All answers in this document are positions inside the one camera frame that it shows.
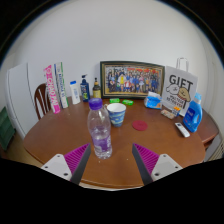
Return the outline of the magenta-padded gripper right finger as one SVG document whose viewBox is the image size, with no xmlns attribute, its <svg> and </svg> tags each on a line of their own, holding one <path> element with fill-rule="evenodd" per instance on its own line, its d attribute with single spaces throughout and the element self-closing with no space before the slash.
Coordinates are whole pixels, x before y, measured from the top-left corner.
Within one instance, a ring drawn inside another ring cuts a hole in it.
<svg viewBox="0 0 224 224">
<path fill-rule="evenodd" d="M 138 166 L 144 185 L 164 178 L 182 167 L 168 154 L 156 154 L 155 152 L 134 143 L 132 154 Z"/>
</svg>

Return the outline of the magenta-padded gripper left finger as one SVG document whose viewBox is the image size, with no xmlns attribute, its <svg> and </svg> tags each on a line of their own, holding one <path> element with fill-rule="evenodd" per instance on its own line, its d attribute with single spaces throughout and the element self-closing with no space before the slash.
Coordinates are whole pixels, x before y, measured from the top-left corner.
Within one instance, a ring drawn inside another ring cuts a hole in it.
<svg viewBox="0 0 224 224">
<path fill-rule="evenodd" d="M 87 143 L 65 155 L 56 154 L 42 166 L 42 169 L 78 185 L 90 154 L 91 146 Z"/>
</svg>

